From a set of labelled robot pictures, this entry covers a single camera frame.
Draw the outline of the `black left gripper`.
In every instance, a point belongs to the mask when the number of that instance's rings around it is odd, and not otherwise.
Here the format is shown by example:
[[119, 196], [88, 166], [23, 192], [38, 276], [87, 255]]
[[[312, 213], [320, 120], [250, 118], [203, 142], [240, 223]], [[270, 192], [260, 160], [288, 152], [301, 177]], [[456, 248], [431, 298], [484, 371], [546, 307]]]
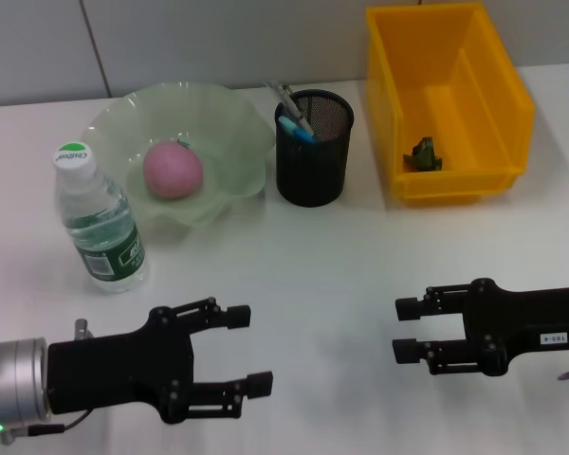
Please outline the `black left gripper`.
[[151, 311], [134, 332], [48, 346], [46, 392], [54, 414], [128, 403], [156, 409], [166, 424], [238, 419], [245, 399], [269, 397], [273, 373], [193, 383], [191, 335], [249, 327], [248, 305], [223, 309], [215, 298]]

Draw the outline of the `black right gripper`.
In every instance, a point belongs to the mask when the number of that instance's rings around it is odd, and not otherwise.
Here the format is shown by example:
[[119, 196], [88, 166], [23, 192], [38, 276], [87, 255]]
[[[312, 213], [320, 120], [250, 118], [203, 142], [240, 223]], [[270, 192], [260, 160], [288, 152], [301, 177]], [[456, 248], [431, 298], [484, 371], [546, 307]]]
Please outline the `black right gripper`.
[[399, 321], [461, 314], [467, 340], [392, 341], [397, 364], [426, 361], [432, 375], [501, 376], [519, 355], [569, 350], [569, 288], [513, 292], [492, 279], [429, 286], [395, 301]]

